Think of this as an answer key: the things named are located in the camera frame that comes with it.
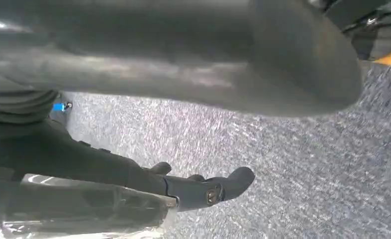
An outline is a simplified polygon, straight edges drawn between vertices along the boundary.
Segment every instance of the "clear plastic bag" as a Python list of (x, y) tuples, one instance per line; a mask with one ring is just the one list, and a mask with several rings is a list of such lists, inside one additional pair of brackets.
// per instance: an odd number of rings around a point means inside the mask
[(177, 212), (174, 198), (115, 185), (35, 174), (5, 185), (0, 239), (159, 238)]

